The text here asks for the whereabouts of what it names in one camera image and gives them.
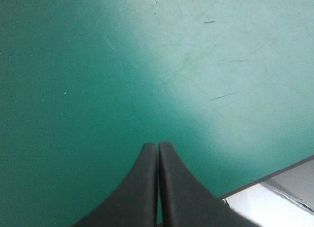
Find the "black rubber object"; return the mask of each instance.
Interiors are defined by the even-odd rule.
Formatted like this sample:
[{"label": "black rubber object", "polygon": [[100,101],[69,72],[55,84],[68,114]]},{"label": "black rubber object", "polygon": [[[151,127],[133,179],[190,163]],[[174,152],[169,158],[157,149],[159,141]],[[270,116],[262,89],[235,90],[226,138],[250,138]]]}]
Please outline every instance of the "black rubber object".
[{"label": "black rubber object", "polygon": [[164,227],[258,227],[219,201],[186,168],[173,145],[159,145]]},{"label": "black rubber object", "polygon": [[147,143],[120,186],[73,227],[155,227],[157,172],[156,147]]}]

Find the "scratch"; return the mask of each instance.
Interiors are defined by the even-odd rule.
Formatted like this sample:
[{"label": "scratch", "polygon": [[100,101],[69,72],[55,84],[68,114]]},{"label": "scratch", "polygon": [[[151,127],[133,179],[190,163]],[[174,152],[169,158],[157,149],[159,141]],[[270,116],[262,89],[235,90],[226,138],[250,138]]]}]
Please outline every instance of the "scratch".
[{"label": "scratch", "polygon": [[114,47],[114,45],[108,40],[107,36],[104,36],[103,39],[106,41],[106,43],[110,46],[110,48],[113,49],[113,51],[117,52],[117,49]]},{"label": "scratch", "polygon": [[216,21],[207,21],[207,22],[204,22],[204,24],[210,24],[210,23],[215,23]]},{"label": "scratch", "polygon": [[220,96],[220,97],[210,99],[209,102],[214,101],[214,100],[217,100],[217,99],[220,99],[220,98],[227,97],[227,96],[232,95],[232,94],[233,94],[233,93],[228,93],[228,94],[222,95],[222,96]]},{"label": "scratch", "polygon": [[156,7],[158,7],[158,6],[157,6],[157,0],[155,0],[155,4],[156,4]]},{"label": "scratch", "polygon": [[272,74],[270,77],[267,77],[265,80],[263,80],[263,81],[261,81],[261,82],[255,84],[255,85],[252,85],[250,88],[255,88],[255,87],[257,87],[257,86],[259,86],[259,85],[261,85],[261,84],[263,84],[263,83],[269,81],[269,80],[270,80],[271,78],[273,78],[274,76],[275,76],[275,74]]},{"label": "scratch", "polygon": [[261,46],[259,46],[257,49],[253,50],[250,54],[256,53],[258,50],[260,50],[261,48],[265,47],[267,44],[263,44]]},{"label": "scratch", "polygon": [[232,61],[229,61],[229,62],[246,62],[247,60],[232,60]]}]

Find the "black curved pad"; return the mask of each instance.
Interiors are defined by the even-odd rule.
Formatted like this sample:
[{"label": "black curved pad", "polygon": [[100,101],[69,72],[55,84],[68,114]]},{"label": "black curved pad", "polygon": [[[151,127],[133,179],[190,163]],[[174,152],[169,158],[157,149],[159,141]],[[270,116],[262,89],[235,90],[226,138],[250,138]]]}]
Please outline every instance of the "black curved pad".
[{"label": "black curved pad", "polygon": [[159,145],[164,227],[257,227],[222,204],[186,168],[169,142]]},{"label": "black curved pad", "polygon": [[157,214],[157,151],[144,145],[120,186],[74,227],[155,227]]}]

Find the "green mat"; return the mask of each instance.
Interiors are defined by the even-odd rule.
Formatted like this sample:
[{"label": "green mat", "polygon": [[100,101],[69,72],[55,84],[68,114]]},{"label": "green mat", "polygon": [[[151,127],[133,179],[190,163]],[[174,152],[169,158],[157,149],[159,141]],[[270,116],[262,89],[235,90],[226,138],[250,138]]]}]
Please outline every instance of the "green mat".
[{"label": "green mat", "polygon": [[313,3],[0,0],[0,226],[74,223],[145,142],[217,196],[313,155]]}]

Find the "green surface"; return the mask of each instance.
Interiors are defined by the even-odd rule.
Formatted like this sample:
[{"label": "green surface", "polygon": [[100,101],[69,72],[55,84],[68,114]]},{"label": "green surface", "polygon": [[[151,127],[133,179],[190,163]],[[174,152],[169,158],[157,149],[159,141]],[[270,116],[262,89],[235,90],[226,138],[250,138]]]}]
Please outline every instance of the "green surface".
[{"label": "green surface", "polygon": [[0,0],[0,226],[72,224],[145,142],[218,196],[313,155],[313,3]]}]

